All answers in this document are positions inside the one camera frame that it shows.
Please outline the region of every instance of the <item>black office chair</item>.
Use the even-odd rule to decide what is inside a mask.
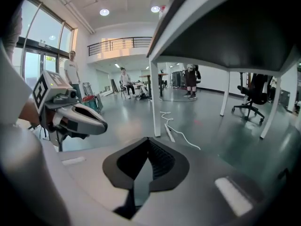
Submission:
[[[119,81],[119,84],[120,84],[121,98],[122,98],[122,94],[123,94],[124,98],[126,99],[126,95],[124,94],[124,92],[127,93],[127,89],[126,89],[126,87],[124,87],[124,86],[122,85],[121,81]]]
[[[249,119],[250,111],[255,112],[255,116],[259,114],[262,118],[260,119],[260,124],[262,124],[264,120],[264,115],[261,114],[258,111],[258,108],[252,106],[252,104],[257,104],[257,105],[263,105],[267,102],[269,98],[269,89],[270,89],[270,82],[272,80],[272,76],[267,76],[263,74],[253,74],[253,78],[251,81],[251,87],[246,88],[243,87],[243,76],[242,73],[240,73],[240,85],[237,86],[237,88],[241,91],[242,94],[245,94],[248,96],[248,103],[242,104],[242,105],[235,105],[232,108],[232,112],[235,111],[235,108],[245,108],[248,109],[248,115],[245,116],[245,120]],[[267,82],[266,86],[266,93],[263,93],[263,89],[265,86],[265,83]]]

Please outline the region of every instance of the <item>gray floor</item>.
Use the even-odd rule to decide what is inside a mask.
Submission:
[[[188,101],[182,97],[181,89],[165,89],[164,99]],[[265,122],[259,125],[260,117],[250,121],[243,119],[243,112],[233,105],[243,102],[237,97],[229,97],[225,115],[220,116],[223,94],[198,91],[194,102],[161,102],[161,111],[171,111],[169,124],[183,132],[186,138],[202,150],[219,156],[241,172],[254,179],[264,192],[269,192],[283,183],[277,181],[278,173],[284,168],[292,168],[300,149],[301,136],[293,126],[295,117],[278,105],[277,113],[264,140],[259,136],[267,121],[272,104],[258,106],[266,115]],[[120,145],[138,137],[153,137],[151,103],[148,100],[122,99],[120,93],[102,98],[102,116],[108,122],[108,130],[99,136],[85,140],[67,138],[64,151],[81,150],[110,145]],[[161,121],[161,139],[169,140],[164,123]],[[177,143],[189,146],[181,135],[173,133]]]

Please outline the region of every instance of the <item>white desk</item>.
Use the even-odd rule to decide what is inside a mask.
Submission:
[[[220,115],[228,100],[230,72],[283,75],[300,58],[292,31],[283,27],[285,9],[268,0],[171,0],[153,36],[147,57],[151,75],[157,63],[197,64],[227,72]],[[151,76],[151,84],[158,84]],[[153,90],[155,136],[161,135],[158,89]],[[276,113],[280,83],[262,131],[264,138]]]

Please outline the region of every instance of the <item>white cable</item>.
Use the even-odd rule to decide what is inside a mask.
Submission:
[[[173,119],[173,118],[166,118],[166,117],[164,117],[164,116],[165,116],[166,114],[170,114],[171,112],[160,111],[160,113],[163,113],[163,115],[162,115],[161,117],[162,117],[163,119],[167,120],[166,125],[167,125],[171,130],[173,130],[173,131],[176,132],[176,133],[181,134],[181,135],[184,137],[184,139],[186,140],[186,142],[187,142],[189,145],[191,145],[191,146],[193,146],[193,147],[196,147],[197,149],[201,150],[201,148],[199,148],[197,145],[194,145],[194,144],[190,143],[190,142],[186,139],[185,135],[184,135],[182,132],[177,131],[177,130],[175,130],[174,128],[172,128],[171,126],[168,125],[168,122],[169,122],[169,121],[173,121],[174,119]]]

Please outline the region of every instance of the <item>black railing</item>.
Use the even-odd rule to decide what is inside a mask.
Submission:
[[[147,48],[150,43],[151,37],[113,39],[89,45],[89,56],[123,48]]]

